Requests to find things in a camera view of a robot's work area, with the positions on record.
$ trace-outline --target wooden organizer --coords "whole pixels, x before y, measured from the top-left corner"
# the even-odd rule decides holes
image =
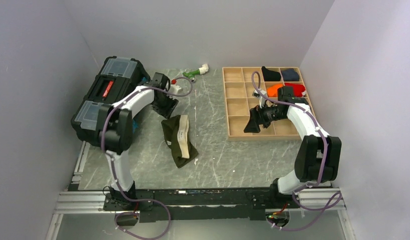
[[[299,74],[299,81],[291,81],[286,83],[305,85],[297,67],[267,67],[272,71],[277,71],[281,74],[282,70],[294,69]],[[223,67],[224,80],[224,96],[225,109],[228,124],[228,139],[232,141],[250,141],[250,140],[290,140],[299,139],[299,134],[296,131],[293,123],[288,120],[273,121],[268,128],[262,128],[260,133],[244,133],[243,130],[249,121],[249,109],[258,105],[259,99],[252,96],[254,87],[252,85],[251,76],[254,71],[258,71],[261,75],[261,89],[273,86],[275,84],[283,84],[283,76],[281,81],[264,81],[260,67]],[[255,75],[255,84],[258,84],[258,76]],[[308,101],[312,114],[314,109],[308,97],[308,89],[305,87],[307,95],[305,99]]]

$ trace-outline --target folded fabric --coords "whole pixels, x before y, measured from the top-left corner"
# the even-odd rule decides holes
[[[171,149],[171,155],[178,168],[189,163],[197,157],[198,152],[191,144],[189,132],[189,119],[187,115],[176,115],[162,120],[164,140]]]
[[[301,97],[306,95],[306,89],[305,89],[304,85],[288,83],[288,82],[285,82],[284,85],[289,86],[289,87],[293,87],[293,95],[295,95],[295,97],[300,97],[301,98]]]
[[[267,94],[270,98],[276,98],[278,96],[278,89],[281,88],[283,84],[278,83],[267,88]]]
[[[281,75],[279,72],[268,70],[264,66],[262,66],[261,70],[265,82],[279,82],[281,80]]]
[[[281,75],[283,75],[283,80],[285,82],[299,81],[299,74],[293,68],[288,68],[286,70],[281,71]]]

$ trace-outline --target olive green cloth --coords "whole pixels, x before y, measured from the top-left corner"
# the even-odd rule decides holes
[[[182,151],[178,142],[178,129],[180,127],[180,115],[173,116],[169,119],[162,120],[162,129],[164,131],[164,140],[166,145],[171,149],[172,158],[178,168],[189,163],[199,154],[191,144],[187,131],[187,146],[189,158],[182,158]]]

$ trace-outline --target gray wall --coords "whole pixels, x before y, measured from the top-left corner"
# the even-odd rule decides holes
[[[410,239],[410,0],[336,0],[300,67],[357,239]]]
[[[98,62],[298,66],[333,0],[65,0]]]
[[[81,142],[71,115],[98,68],[58,0],[0,0],[0,240],[46,235]]]

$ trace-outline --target purple cable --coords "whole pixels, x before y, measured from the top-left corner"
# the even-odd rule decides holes
[[[295,108],[298,108],[298,109],[302,110],[304,113],[306,113],[306,114],[311,118],[311,120],[312,120],[312,122],[314,123],[315,127],[319,127],[318,122],[317,122],[317,119],[315,119],[315,117],[312,115],[312,113],[310,113],[309,111],[306,111],[303,107],[301,107],[301,106],[299,106],[299,105],[296,105],[296,104],[293,104],[293,103],[285,102],[285,101],[271,100],[270,98],[268,98],[267,96],[265,96],[264,94],[262,94],[261,91],[258,90],[258,87],[257,87],[256,84],[255,84],[255,80],[254,80],[254,78],[253,78],[255,74],[258,75],[258,81],[259,81],[259,83],[261,83],[261,75],[259,74],[258,71],[254,71],[254,72],[252,73],[252,76],[251,76],[252,85],[253,85],[253,87],[254,87],[255,90],[259,93],[259,95],[260,95],[261,97],[263,97],[264,99],[266,99],[266,100],[268,100],[268,101],[270,101],[270,102],[272,102],[272,103],[275,103],[275,104],[283,104],[283,105],[293,106],[293,107],[295,107]],[[321,139],[322,139],[322,141],[323,141],[323,158],[322,158],[322,160],[321,160],[321,165],[320,165],[320,170],[319,170],[319,173],[318,173],[317,182],[316,182],[316,183],[310,183],[309,185],[306,184],[306,185],[301,186],[301,187],[299,187],[298,189],[294,190],[293,193],[292,193],[292,198],[293,198],[293,200],[295,201],[295,203],[298,204],[301,208],[303,208],[303,209],[305,209],[305,210],[309,210],[309,211],[321,211],[321,213],[318,214],[318,216],[317,216],[312,222],[310,222],[308,225],[306,225],[306,226],[304,226],[304,227],[294,228],[294,229],[284,229],[284,228],[281,228],[282,230],[285,230],[285,231],[301,231],[301,230],[304,230],[304,229],[310,227],[311,225],[313,225],[313,224],[320,218],[320,216],[323,214],[323,212],[324,212],[325,210],[327,210],[327,209],[329,209],[329,208],[332,208],[333,206],[335,206],[336,204],[338,204],[339,201],[342,199],[342,194],[340,193],[340,191],[337,191],[335,194],[333,194],[333,196],[331,196],[330,200],[329,200],[329,201],[327,202],[327,204],[326,204],[324,207],[322,207],[322,208],[308,208],[308,207],[306,207],[306,206],[303,206],[302,204],[300,204],[300,202],[298,202],[298,201],[296,200],[295,193],[298,193],[299,191],[304,190],[304,189],[307,188],[307,187],[310,187],[310,188],[311,188],[311,187],[317,187],[317,186],[320,185],[320,183],[321,183],[321,179],[322,179],[323,171],[324,171],[324,164],[325,164],[325,161],[326,161],[326,158],[327,158],[328,143],[327,143],[327,140],[325,139],[324,134],[322,133],[321,129],[318,129],[317,132],[318,132],[318,134],[321,136]],[[337,199],[337,201],[336,201],[334,204],[329,205],[330,202],[333,200],[333,198],[334,198],[336,195],[340,195],[339,198]]]
[[[180,77],[175,78],[175,80],[178,80],[178,79],[186,79],[186,80],[189,81],[189,83],[190,83],[190,90],[189,90],[186,94],[173,94],[173,93],[169,93],[169,92],[167,92],[167,91],[165,91],[165,90],[163,90],[163,89],[149,86],[149,87],[145,87],[145,88],[143,88],[143,89],[141,89],[141,90],[137,90],[137,91],[134,91],[134,92],[130,93],[130,95],[128,95],[128,98],[127,98],[125,101],[121,102],[121,103],[118,104],[116,107],[114,107],[114,108],[110,111],[110,113],[108,114],[108,116],[106,117],[105,125],[103,126],[103,133],[102,133],[102,138],[101,138],[101,142],[100,142],[100,147],[101,147],[102,151],[103,151],[106,155],[108,155],[110,158],[112,158],[112,156],[111,156],[110,154],[108,154],[108,153],[106,152],[106,149],[105,149],[105,133],[106,133],[106,130],[107,130],[107,128],[108,128],[109,121],[110,121],[110,119],[111,119],[113,113],[114,113],[117,109],[119,109],[119,108],[124,104],[124,102],[128,102],[128,101],[131,100],[133,97],[135,97],[138,93],[140,93],[140,92],[142,92],[142,91],[145,91],[145,90],[156,90],[156,91],[160,91],[160,92],[166,93],[166,94],[168,94],[168,95],[170,95],[170,96],[174,96],[174,97],[185,97],[185,96],[189,95],[189,94],[192,92],[192,90],[193,90],[193,83],[191,82],[191,80],[190,80],[189,78],[187,78],[187,77],[184,77],[184,76],[180,76]],[[114,164],[113,161],[111,161],[111,169],[112,169],[113,178],[117,180],[117,176],[116,176],[116,172],[115,172],[115,164]],[[122,215],[134,215],[134,216],[137,216],[137,214],[136,214],[135,212],[123,212],[123,213],[120,213],[120,214],[116,215],[116,217],[115,217],[115,225],[117,226],[117,228],[118,228],[119,230],[121,230],[121,231],[123,231],[123,232],[125,232],[125,233],[127,233],[127,234],[129,234],[129,235],[131,235],[131,236],[133,236],[133,237],[135,237],[135,238],[141,239],[141,240],[156,240],[156,239],[161,238],[163,235],[165,235],[165,234],[169,231],[169,227],[171,226],[171,213],[169,212],[169,209],[168,209],[168,207],[165,206],[165,204],[163,204],[162,202],[160,202],[160,201],[158,201],[158,200],[155,200],[155,199],[131,199],[131,198],[129,198],[127,195],[125,195],[125,193],[124,193],[124,191],[122,190],[122,187],[121,187],[121,185],[119,184],[119,182],[116,182],[116,185],[118,186],[119,191],[121,192],[122,196],[123,196],[126,200],[128,200],[128,201],[130,201],[130,202],[135,202],[135,203],[144,202],[144,201],[151,201],[151,202],[154,202],[154,203],[157,203],[157,204],[162,205],[162,206],[164,207],[164,209],[166,210],[167,214],[168,214],[168,225],[166,226],[165,230],[164,230],[160,235],[158,235],[158,236],[156,236],[156,237],[147,238],[147,237],[138,236],[138,235],[135,235],[134,233],[132,233],[132,232],[130,232],[130,231],[128,231],[128,230],[126,230],[126,229],[123,229],[123,228],[121,228],[120,226],[118,226],[117,220],[118,220],[118,217],[119,217],[119,216],[122,216]]]
[[[324,211],[329,208],[329,204],[331,203],[331,201],[333,201],[333,199],[334,199],[334,197],[335,197],[336,195],[341,195],[341,194],[340,194],[339,191],[336,192],[335,194],[333,194],[333,196],[331,196],[331,198],[330,198],[330,199],[328,200],[328,202],[326,203],[325,207],[323,207],[323,210],[321,210],[321,212],[320,212],[310,223],[308,223],[307,225],[302,226],[302,227],[299,227],[299,228],[283,228],[283,227],[276,226],[276,225],[274,225],[274,227],[278,228],[278,229],[281,230],[281,231],[288,231],[288,232],[302,231],[302,230],[304,230],[304,229],[309,228],[309,227],[312,226],[314,223],[316,223],[317,220],[321,217],[321,215],[323,215]],[[339,196],[339,198],[332,204],[332,206],[338,204],[339,201],[340,201],[340,199],[341,199],[341,197]]]

